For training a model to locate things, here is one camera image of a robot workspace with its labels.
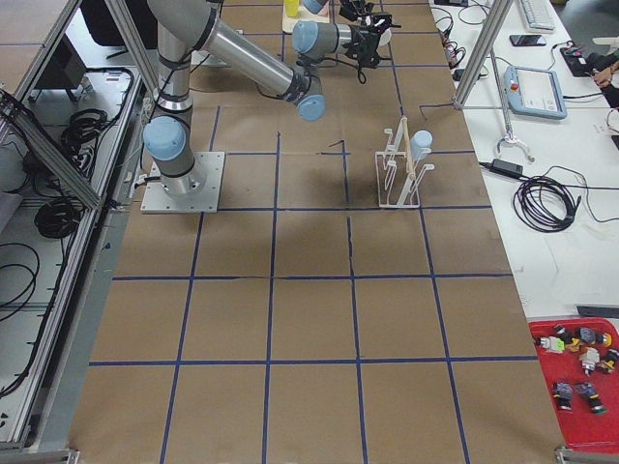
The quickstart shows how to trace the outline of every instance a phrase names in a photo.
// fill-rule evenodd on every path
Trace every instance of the yellow cup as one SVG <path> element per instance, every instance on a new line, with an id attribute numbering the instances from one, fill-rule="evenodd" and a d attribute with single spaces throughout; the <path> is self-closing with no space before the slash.
<path id="1" fill-rule="evenodd" d="M 299 0 L 283 0 L 283 8 L 286 11 L 286 16 L 297 17 L 299 14 Z"/>

